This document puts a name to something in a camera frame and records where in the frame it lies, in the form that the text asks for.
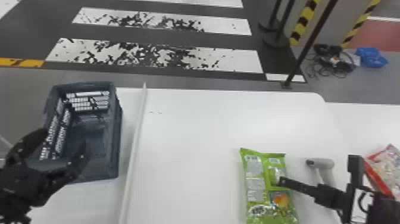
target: white table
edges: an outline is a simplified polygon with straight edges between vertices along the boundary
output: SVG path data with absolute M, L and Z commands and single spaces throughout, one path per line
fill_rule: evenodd
M 289 177 L 308 184 L 319 178 L 305 159 L 332 158 L 338 186 L 348 182 L 351 150 L 317 94 L 150 89 L 138 144 L 122 223 L 245 223 L 240 147 L 286 152 Z M 312 198 L 293 199 L 300 223 L 338 222 Z
M 346 141 L 356 152 L 366 155 L 389 143 L 400 147 L 400 106 L 328 103 Z
M 117 223 L 127 179 L 135 127 L 140 120 L 142 90 L 129 94 L 117 91 L 123 108 L 120 168 L 117 179 L 67 185 L 54 194 L 45 206 L 33 209 L 32 223 L 110 224 Z

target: chip bag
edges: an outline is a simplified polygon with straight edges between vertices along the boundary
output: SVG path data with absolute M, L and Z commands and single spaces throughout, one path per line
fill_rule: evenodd
M 277 186 L 286 176 L 285 154 L 240 149 L 246 177 L 247 224 L 298 224 L 287 188 Z

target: black pole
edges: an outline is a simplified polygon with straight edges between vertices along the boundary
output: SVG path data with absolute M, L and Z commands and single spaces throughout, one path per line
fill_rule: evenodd
M 318 21 L 317 26 L 312 31 L 310 38 L 308 39 L 307 43 L 305 44 L 303 51 L 301 52 L 299 58 L 297 59 L 296 65 L 293 68 L 293 71 L 287 77 L 286 81 L 283 82 L 282 87 L 284 87 L 284 88 L 290 87 L 290 83 L 292 82 L 293 78 L 295 77 L 297 70 L 300 68 L 301 64 L 303 63 L 305 57 L 308 54 L 308 51 L 310 51 L 311 47 L 313 46 L 315 40 L 317 39 L 318 34 L 320 34 L 322 27 L 325 25 L 326 20 L 329 18 L 329 15 L 333 11 L 337 2 L 338 2 L 338 0 L 330 0 L 329 1 L 328 5 L 326 6 L 326 8 L 324 10 L 324 13 L 322 13 L 322 15 L 321 15 L 320 21 Z
M 283 14 L 282 21 L 279 24 L 278 32 L 275 36 L 275 42 L 278 42 L 279 38 L 282 36 L 283 29 L 285 28 L 286 22 L 288 21 L 290 12 L 292 11 L 294 4 L 295 0 L 290 0 L 289 3 L 287 3 L 285 13 Z
M 282 3 L 282 0 L 276 0 L 275 6 L 274 6 L 274 10 L 272 11 L 271 17 L 270 17 L 270 21 L 268 22 L 268 24 L 270 26 L 274 25 L 274 22 L 276 20 L 276 15 L 278 14 L 278 10 L 280 7 L 280 4 Z

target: robotic hand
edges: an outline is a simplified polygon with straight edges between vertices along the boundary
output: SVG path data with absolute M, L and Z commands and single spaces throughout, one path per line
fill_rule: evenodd
M 335 165 L 319 158 L 307 160 L 306 163 L 325 171 Z M 364 160 L 361 156 L 349 155 L 347 171 L 351 178 L 346 191 L 322 183 L 309 186 L 286 177 L 280 177 L 278 186 L 309 195 L 316 204 L 336 210 L 343 224 L 400 224 L 400 202 L 391 195 L 383 195 L 363 185 Z M 331 183 L 330 179 L 333 180 L 328 178 L 324 182 Z M 364 202 L 366 195 L 370 197 L 370 203 Z
M 88 164 L 86 144 L 82 144 L 66 167 L 38 171 L 24 161 L 48 135 L 38 129 L 20 139 L 5 157 L 0 169 L 0 223 L 29 224 L 26 214 L 32 207 L 42 207 L 49 198 L 66 184 L 74 181 Z

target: cable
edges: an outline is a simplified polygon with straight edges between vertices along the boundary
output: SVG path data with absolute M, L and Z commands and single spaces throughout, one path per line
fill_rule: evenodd
M 333 57 L 337 57 L 338 54 L 343 54 L 348 57 L 351 64 L 347 63 L 343 58 L 339 58 L 339 62 L 334 66 L 330 60 Z M 340 53 L 337 51 L 337 53 L 334 54 L 329 52 L 326 54 L 309 54 L 306 60 L 310 61 L 310 64 L 307 65 L 305 73 L 308 77 L 317 80 L 319 80 L 319 76 L 334 76 L 339 79 L 344 79 L 356 68 L 353 58 L 345 51 L 341 51 Z

